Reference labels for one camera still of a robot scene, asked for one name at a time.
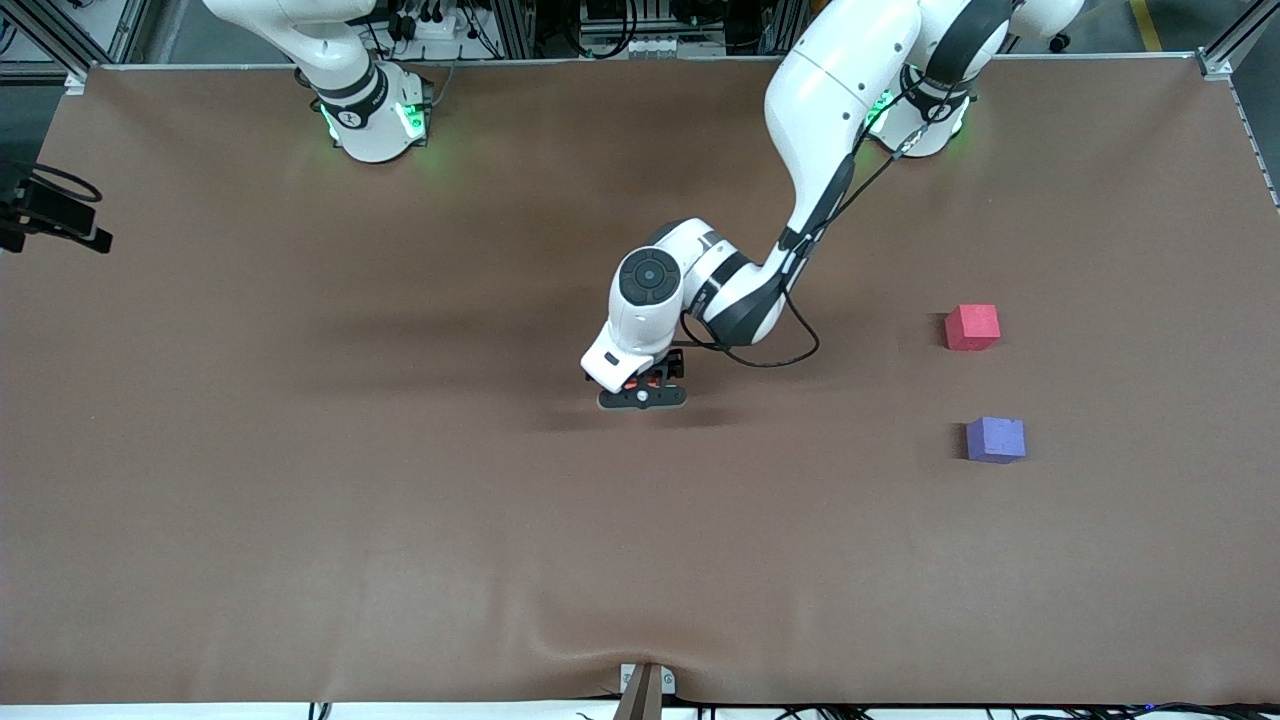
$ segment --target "metal frame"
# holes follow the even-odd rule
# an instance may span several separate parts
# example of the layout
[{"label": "metal frame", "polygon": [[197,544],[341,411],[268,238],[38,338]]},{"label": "metal frame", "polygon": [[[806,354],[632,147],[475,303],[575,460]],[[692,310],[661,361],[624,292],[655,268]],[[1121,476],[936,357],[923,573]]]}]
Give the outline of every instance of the metal frame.
[{"label": "metal frame", "polygon": [[5,0],[0,14],[49,60],[5,63],[0,85],[82,85],[90,68],[125,61],[138,40],[136,28],[151,0],[127,0],[111,45],[104,50],[70,15],[50,0]]},{"label": "metal frame", "polygon": [[493,19],[498,23],[506,59],[534,56],[534,5],[526,0],[493,0]]},{"label": "metal frame", "polygon": [[1196,54],[1204,79],[1226,79],[1239,67],[1240,60],[1253,49],[1258,36],[1280,10],[1280,0],[1253,0],[1231,27],[1217,40]]},{"label": "metal frame", "polygon": [[151,6],[151,0],[125,0],[124,13],[115,26],[115,36],[111,37],[111,46],[106,54],[111,63],[127,63],[138,41],[138,23],[142,15]]}]

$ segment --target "purple cube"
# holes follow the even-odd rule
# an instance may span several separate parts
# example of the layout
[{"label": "purple cube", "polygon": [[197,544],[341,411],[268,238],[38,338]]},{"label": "purple cube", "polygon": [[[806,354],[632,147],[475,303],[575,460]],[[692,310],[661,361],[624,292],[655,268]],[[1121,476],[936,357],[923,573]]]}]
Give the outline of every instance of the purple cube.
[{"label": "purple cube", "polygon": [[969,423],[969,460],[1007,464],[1027,457],[1023,421],[1012,418],[978,418]]}]

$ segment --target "green led light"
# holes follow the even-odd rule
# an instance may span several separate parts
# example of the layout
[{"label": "green led light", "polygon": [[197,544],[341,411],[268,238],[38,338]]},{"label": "green led light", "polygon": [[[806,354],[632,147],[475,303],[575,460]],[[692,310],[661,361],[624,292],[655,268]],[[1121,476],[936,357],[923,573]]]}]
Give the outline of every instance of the green led light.
[{"label": "green led light", "polygon": [[888,108],[888,104],[892,101],[893,101],[893,94],[886,90],[884,92],[881,94],[879,99],[876,100],[876,102],[872,105],[870,111],[867,113],[867,120],[865,120],[868,123],[872,123],[872,132],[879,132],[881,128],[884,127],[884,120],[886,118],[888,118],[888,115],[884,114],[884,108]]},{"label": "green led light", "polygon": [[404,132],[410,137],[422,136],[422,111],[412,105],[404,106],[399,102],[396,104],[396,114],[401,119],[401,124],[404,126]]}]

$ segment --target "brown paper sheet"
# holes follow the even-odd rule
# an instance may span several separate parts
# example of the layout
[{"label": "brown paper sheet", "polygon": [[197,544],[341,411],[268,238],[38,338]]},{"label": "brown paper sheet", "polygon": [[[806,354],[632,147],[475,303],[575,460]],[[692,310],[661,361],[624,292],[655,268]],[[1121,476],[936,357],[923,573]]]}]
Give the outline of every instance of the brown paper sheet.
[{"label": "brown paper sheet", "polygon": [[378,167],[287,72],[92,73],[44,160],[115,250],[0,260],[0,700],[1280,700],[1280,220],[1190,60],[993,63],[831,229],[817,357],[595,409],[621,256],[790,214],[772,69],[463,68]]}]

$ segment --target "foam block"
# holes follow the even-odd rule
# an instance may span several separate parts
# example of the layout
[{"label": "foam block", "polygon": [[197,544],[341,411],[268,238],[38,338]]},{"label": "foam block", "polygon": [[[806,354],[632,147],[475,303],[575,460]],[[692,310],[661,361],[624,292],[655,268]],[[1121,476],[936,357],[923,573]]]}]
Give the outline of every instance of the foam block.
[{"label": "foam block", "polygon": [[1023,421],[1012,418],[978,418],[969,423],[969,460],[1007,464],[1027,457]]},{"label": "foam block", "polygon": [[947,347],[987,350],[1000,340],[995,305],[959,305],[947,315]]}]

